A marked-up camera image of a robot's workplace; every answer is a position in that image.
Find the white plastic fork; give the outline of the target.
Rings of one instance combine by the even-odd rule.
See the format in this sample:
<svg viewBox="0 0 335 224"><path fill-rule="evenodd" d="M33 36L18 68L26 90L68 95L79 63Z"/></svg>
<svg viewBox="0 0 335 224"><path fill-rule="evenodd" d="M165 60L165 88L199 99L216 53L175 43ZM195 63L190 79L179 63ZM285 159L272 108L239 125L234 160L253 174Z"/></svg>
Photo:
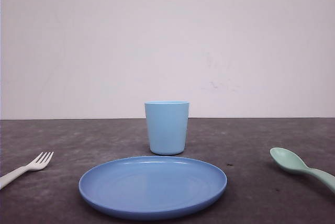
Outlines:
<svg viewBox="0 0 335 224"><path fill-rule="evenodd" d="M46 168L54 152L41 152L36 158L25 166L21 166L1 177L1 189L26 172L36 172Z"/></svg>

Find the light blue plastic cup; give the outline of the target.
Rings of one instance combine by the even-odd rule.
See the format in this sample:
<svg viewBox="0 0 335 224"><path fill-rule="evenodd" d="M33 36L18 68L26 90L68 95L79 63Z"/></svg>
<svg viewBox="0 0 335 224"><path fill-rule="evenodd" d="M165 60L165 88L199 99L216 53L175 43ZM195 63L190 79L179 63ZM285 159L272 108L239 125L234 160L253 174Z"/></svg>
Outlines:
<svg viewBox="0 0 335 224"><path fill-rule="evenodd" d="M186 146L189 102L152 101L144 104L150 151L176 155Z"/></svg>

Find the mint green plastic spoon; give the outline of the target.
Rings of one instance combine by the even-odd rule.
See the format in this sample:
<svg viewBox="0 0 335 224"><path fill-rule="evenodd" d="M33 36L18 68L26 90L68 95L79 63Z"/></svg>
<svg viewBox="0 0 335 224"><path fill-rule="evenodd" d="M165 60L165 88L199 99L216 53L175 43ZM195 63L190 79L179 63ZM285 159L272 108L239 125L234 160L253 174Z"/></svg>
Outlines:
<svg viewBox="0 0 335 224"><path fill-rule="evenodd" d="M271 148L270 156L281 169L292 174L311 175L325 184L334 193L334 175L308 167L297 154L285 148Z"/></svg>

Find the blue plastic plate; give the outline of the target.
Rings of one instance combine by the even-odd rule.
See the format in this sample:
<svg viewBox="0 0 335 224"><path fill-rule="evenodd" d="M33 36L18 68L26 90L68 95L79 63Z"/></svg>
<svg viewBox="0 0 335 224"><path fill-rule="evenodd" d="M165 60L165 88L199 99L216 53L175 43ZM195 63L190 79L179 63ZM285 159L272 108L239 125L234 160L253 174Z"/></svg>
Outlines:
<svg viewBox="0 0 335 224"><path fill-rule="evenodd" d="M82 198L106 215L128 220L187 216L216 202L227 186L218 167L178 156L136 156L109 161L79 180Z"/></svg>

